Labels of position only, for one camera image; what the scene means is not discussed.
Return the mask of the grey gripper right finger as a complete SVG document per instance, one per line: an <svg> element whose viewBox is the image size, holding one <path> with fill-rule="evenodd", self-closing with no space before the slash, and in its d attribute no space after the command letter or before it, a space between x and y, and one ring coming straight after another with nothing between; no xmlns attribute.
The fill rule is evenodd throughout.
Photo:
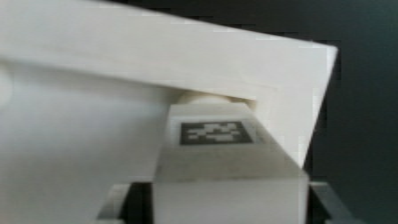
<svg viewBox="0 0 398 224"><path fill-rule="evenodd" d="M359 224L338 193L327 182L311 183L311 224Z"/></svg>

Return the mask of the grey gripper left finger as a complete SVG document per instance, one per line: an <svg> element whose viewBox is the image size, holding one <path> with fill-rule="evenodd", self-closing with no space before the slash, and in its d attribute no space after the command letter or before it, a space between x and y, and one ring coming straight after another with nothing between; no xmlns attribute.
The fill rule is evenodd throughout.
<svg viewBox="0 0 398 224"><path fill-rule="evenodd" d="M130 192L130 184L116 184L105 198L95 224L127 224L121 218L123 206Z"/></svg>

